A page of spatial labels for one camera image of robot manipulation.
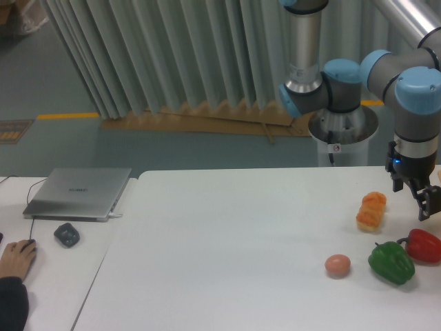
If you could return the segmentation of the dark sleeved forearm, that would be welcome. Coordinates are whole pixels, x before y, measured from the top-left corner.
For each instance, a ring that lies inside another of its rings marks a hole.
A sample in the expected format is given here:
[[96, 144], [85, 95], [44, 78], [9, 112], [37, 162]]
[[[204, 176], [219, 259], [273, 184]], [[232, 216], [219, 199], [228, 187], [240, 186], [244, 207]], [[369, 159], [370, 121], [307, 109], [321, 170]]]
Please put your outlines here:
[[1, 278], [1, 330], [24, 330], [28, 314], [28, 291], [22, 280]]

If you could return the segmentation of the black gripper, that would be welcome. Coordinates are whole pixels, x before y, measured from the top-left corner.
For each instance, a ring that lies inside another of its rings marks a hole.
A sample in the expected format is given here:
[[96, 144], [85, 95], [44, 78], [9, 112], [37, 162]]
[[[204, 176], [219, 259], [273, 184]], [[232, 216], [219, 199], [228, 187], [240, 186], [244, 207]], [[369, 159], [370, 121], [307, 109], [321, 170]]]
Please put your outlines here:
[[411, 188], [419, 207], [418, 219], [427, 220], [440, 212], [440, 186], [431, 185], [429, 176], [435, 168], [436, 151], [422, 152], [423, 157], [409, 157], [399, 151], [398, 143], [390, 141], [385, 169], [393, 181], [393, 191], [399, 192], [404, 184]]

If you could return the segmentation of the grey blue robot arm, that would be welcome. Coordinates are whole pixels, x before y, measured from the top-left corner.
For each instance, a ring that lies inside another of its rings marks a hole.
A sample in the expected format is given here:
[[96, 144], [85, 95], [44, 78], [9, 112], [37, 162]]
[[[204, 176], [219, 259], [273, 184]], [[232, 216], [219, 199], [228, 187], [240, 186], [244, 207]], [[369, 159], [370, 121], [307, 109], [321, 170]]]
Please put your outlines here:
[[428, 219], [440, 211], [440, 188], [429, 179], [440, 139], [440, 18], [421, 1], [376, 1], [412, 52], [398, 56], [376, 50], [361, 63], [334, 59], [320, 67], [326, 6], [326, 1], [283, 2], [294, 40], [289, 74], [279, 87], [281, 101], [292, 117], [314, 113], [310, 133], [334, 148], [367, 140], [377, 130], [375, 114], [360, 104], [361, 90], [377, 96], [395, 116], [385, 164], [393, 190], [408, 187], [419, 219]]

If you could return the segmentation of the person's hand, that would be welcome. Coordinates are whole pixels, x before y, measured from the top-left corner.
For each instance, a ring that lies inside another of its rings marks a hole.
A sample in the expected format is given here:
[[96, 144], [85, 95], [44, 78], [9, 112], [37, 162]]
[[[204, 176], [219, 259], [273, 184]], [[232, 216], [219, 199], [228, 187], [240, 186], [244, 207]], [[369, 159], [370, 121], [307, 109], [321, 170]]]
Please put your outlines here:
[[24, 281], [33, 262], [20, 253], [28, 240], [9, 243], [1, 256], [1, 278], [16, 277]]

